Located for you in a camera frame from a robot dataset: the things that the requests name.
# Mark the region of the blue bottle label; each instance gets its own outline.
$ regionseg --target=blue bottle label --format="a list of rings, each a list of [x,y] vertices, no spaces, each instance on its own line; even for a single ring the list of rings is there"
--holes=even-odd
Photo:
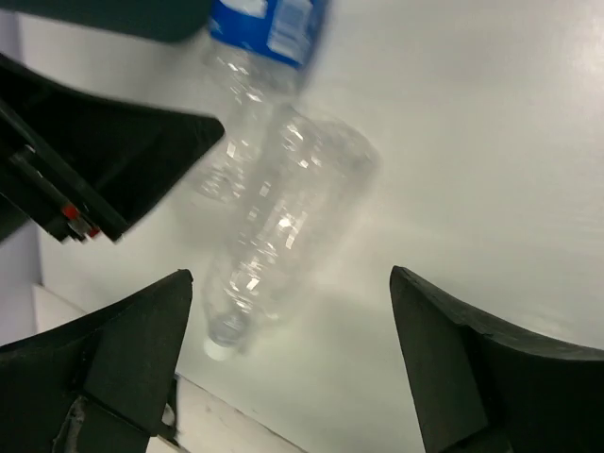
[[[214,0],[210,34],[300,68],[308,61],[327,0]]]

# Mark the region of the bottle cap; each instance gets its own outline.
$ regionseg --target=bottle cap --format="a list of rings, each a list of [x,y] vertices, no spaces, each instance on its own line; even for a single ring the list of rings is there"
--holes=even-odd
[[[210,337],[204,341],[204,352],[215,361],[225,361],[230,359],[237,352],[237,348],[229,346],[220,346]]]

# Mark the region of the white table surface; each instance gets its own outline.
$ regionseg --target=white table surface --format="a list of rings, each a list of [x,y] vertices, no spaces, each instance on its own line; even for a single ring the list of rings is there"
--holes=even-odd
[[[24,18],[25,60],[106,95],[203,110],[198,42]],[[405,265],[524,327],[604,347],[604,3],[336,0],[305,91],[381,165],[310,302],[245,357],[179,371],[310,453],[421,452],[388,277]],[[94,310],[176,268],[195,292],[225,210],[178,188],[120,243],[41,234],[44,285]]]

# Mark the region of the plastic water bottle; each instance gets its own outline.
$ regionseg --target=plastic water bottle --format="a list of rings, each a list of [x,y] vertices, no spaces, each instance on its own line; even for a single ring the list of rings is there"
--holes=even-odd
[[[207,354],[223,360],[274,321],[299,281],[342,236],[376,162],[362,135],[324,114],[284,106],[202,293]]]
[[[241,196],[274,108],[297,92],[326,3],[214,1],[204,66],[226,135],[191,176],[198,192],[224,202]]]

